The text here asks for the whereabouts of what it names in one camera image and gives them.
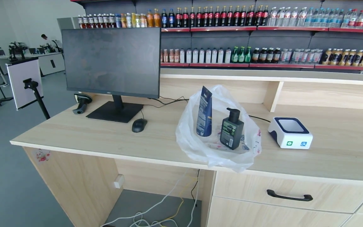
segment drawer handle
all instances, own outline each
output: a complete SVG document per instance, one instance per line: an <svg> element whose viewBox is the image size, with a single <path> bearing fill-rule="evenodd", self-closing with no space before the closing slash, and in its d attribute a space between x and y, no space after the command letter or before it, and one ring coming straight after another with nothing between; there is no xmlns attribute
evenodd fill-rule
<svg viewBox="0 0 363 227"><path fill-rule="evenodd" d="M275 198L280 198L280 199L286 199L286 200L297 200L297 201L312 201L313 200L313 197L311 195L304 195L303 199L301 198L292 198L292 197L285 197L285 196L282 196L282 195L277 195L275 194L275 191L274 190L270 190L270 189L267 189L267 194L269 196L272 196L272 197L275 197Z"/></svg>

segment computer monitor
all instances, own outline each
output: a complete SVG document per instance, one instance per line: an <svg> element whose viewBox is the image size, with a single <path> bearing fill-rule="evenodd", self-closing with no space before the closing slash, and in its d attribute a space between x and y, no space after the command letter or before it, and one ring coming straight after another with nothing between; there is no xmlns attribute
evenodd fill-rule
<svg viewBox="0 0 363 227"><path fill-rule="evenodd" d="M160 28L62 30L67 90L111 94L88 118L130 121L143 105L121 95L159 97Z"/></svg>

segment camera stand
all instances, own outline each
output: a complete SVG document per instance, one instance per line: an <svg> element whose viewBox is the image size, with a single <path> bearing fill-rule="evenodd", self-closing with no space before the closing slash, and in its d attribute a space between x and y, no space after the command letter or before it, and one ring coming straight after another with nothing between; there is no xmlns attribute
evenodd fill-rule
<svg viewBox="0 0 363 227"><path fill-rule="evenodd" d="M44 116L46 117L46 119L50 119L50 115L47 112L46 106L44 105L44 102L40 97L39 91L37 90L37 86L39 86L39 83L37 83L36 81L32 81L31 78L25 79L23 83L25 84L25 89L32 89L34 96L36 96L36 100L39 103L40 108L42 109Z"/></svg>

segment blue tube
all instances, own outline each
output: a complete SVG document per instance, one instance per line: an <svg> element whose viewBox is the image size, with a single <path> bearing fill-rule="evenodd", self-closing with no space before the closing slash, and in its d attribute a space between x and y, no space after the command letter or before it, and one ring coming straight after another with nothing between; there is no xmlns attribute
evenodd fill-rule
<svg viewBox="0 0 363 227"><path fill-rule="evenodd" d="M203 86L201 91L199 116L197 118L197 134L208 137L212 132L212 93Z"/></svg>

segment monitor screen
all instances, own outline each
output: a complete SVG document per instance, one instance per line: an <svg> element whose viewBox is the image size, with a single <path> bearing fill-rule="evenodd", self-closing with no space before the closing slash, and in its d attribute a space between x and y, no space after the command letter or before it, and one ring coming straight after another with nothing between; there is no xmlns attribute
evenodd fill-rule
<svg viewBox="0 0 363 227"><path fill-rule="evenodd" d="M160 28L62 30L67 90L159 97Z"/></svg>

